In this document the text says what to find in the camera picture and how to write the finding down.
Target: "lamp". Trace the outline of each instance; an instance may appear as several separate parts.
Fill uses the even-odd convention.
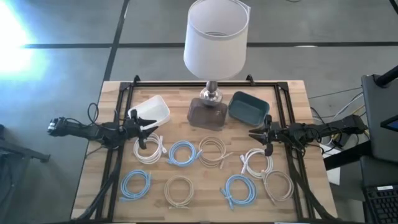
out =
[[[223,95],[217,81],[231,78],[243,68],[249,16],[250,7],[238,0],[197,0],[188,12],[185,66],[196,77],[208,80],[200,93],[200,102],[207,106],[207,115],[221,113],[219,119],[223,120],[218,126],[224,124],[227,107],[221,103]],[[190,115],[197,106],[204,108],[198,99],[193,99],[188,114],[191,124],[194,118]]]

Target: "dark green bowl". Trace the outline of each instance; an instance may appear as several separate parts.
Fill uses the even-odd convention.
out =
[[[237,91],[228,105],[230,117],[251,126],[263,124],[269,112],[269,104],[247,93]]]

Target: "black stand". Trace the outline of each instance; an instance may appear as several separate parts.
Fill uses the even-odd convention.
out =
[[[384,75],[377,77],[375,80],[376,85],[381,88],[385,88],[388,83],[398,78],[398,65],[395,66],[393,69],[386,72]]]
[[[329,156],[323,161],[325,162],[326,170],[331,170],[352,162],[356,162],[361,158],[361,156],[371,156],[371,154],[371,142],[367,141],[350,149],[344,150],[338,154]]]
[[[4,138],[4,126],[0,124],[0,149],[6,152],[20,154],[24,157],[36,158],[41,162],[48,162],[50,155],[42,154],[25,147],[17,146],[15,144],[9,143]]]

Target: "keyboard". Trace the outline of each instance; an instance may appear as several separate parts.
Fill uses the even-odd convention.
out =
[[[364,196],[374,223],[398,223],[398,185],[367,187]]]

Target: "wooden table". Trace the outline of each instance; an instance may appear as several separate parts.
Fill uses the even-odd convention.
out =
[[[303,81],[287,81],[289,84],[290,97],[294,107],[294,115],[298,123],[312,123],[312,114],[305,91]],[[98,122],[113,120],[114,109],[118,97],[120,82],[105,82],[99,99]],[[158,135],[164,137],[164,146],[170,146],[182,139],[190,141],[195,147],[205,136],[217,136],[226,144],[227,152],[234,152],[232,156],[225,159],[222,169],[205,167],[199,160],[190,167],[171,166],[166,163],[167,156],[163,155],[153,165],[141,164],[133,154],[135,139],[128,141],[124,148],[124,155],[121,167],[120,181],[131,170],[143,169],[152,175],[152,186],[147,195],[134,202],[120,202],[120,189],[116,199],[114,210],[114,222],[274,222],[274,221],[296,221],[294,200],[291,198],[284,202],[277,202],[273,205],[269,196],[265,193],[261,180],[255,179],[258,197],[253,205],[249,207],[235,206],[232,211],[226,199],[220,193],[220,188],[225,188],[225,182],[233,174],[240,174],[242,162],[239,155],[245,154],[249,149],[264,146],[248,136],[248,130],[253,127],[227,116],[224,130],[220,132],[209,131],[189,125],[187,112],[191,99],[198,96],[202,88],[196,87],[145,87],[134,88],[132,104],[137,105],[148,100],[154,95],[161,95],[170,108],[171,120],[159,127]],[[275,91],[267,87],[222,87],[224,102],[228,104],[236,91],[243,91],[268,102],[271,106],[270,114],[273,121],[279,120]],[[95,150],[98,143],[91,142],[88,152]],[[156,149],[155,144],[148,144],[148,149],[142,151],[142,155],[148,156]],[[216,158],[219,152],[215,147],[204,148],[204,155],[209,158]],[[176,153],[177,160],[186,160],[189,151],[183,149]],[[102,149],[91,154],[84,163],[79,188],[73,207],[72,218],[79,216],[91,203],[100,189],[103,175],[106,150]],[[282,144],[274,144],[274,169],[289,173],[285,149]],[[319,199],[320,203],[329,213],[336,216],[335,204],[331,195],[330,186],[326,176],[323,158],[319,148],[308,147],[304,158],[310,187]],[[263,156],[253,156],[249,165],[254,170],[265,169],[266,159]],[[169,204],[164,197],[164,185],[166,181],[177,174],[190,178],[195,189],[194,198],[189,205],[190,209],[169,209]],[[139,177],[133,178],[129,187],[135,192],[140,191],[144,181]],[[279,177],[272,177],[269,181],[271,190],[275,194],[285,194],[287,184]],[[171,194],[175,200],[181,200],[188,194],[184,182],[175,182],[171,186]],[[247,190],[243,183],[233,184],[232,194],[234,198],[246,198]],[[302,192],[300,199],[304,202]]]

